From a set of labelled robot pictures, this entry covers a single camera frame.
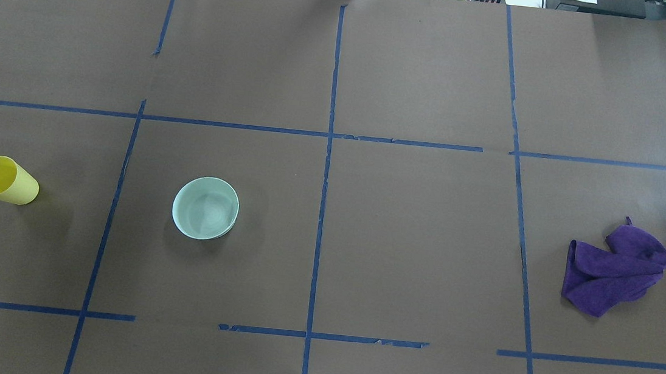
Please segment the purple cloth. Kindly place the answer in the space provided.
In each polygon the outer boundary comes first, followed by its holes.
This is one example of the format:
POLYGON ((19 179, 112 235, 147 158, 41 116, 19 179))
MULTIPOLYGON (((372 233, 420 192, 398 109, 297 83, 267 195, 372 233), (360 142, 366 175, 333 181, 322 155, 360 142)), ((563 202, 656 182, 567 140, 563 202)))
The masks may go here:
POLYGON ((635 302, 666 270, 666 248, 630 217, 605 238, 607 249, 574 239, 569 243, 561 295, 579 311, 602 317, 623 302, 635 302))

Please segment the yellow plastic cup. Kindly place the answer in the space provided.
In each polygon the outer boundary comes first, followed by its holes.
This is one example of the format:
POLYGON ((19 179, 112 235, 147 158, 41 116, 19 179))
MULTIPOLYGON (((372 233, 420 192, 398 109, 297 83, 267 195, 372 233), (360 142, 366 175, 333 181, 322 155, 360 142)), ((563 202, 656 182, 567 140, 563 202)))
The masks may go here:
POLYGON ((0 156, 0 201, 26 205, 37 198, 39 183, 13 159, 0 156))

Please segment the black box with label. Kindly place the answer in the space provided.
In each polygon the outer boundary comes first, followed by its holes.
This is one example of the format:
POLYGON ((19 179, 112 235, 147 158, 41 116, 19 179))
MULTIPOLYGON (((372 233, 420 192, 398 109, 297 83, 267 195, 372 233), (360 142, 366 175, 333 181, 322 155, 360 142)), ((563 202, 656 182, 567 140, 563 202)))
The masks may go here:
POLYGON ((551 10, 576 13, 595 13, 636 19, 653 19, 646 0, 545 0, 544 6, 551 10))

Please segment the light green bowl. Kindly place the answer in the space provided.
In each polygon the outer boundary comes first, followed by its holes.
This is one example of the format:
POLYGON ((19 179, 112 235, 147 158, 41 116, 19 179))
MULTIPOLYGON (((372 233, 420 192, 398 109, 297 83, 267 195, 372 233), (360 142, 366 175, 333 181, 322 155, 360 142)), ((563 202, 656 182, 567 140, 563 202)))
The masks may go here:
POLYGON ((234 227, 241 208, 239 202, 237 192, 225 180, 197 178, 173 198, 173 222, 192 240, 220 238, 234 227))

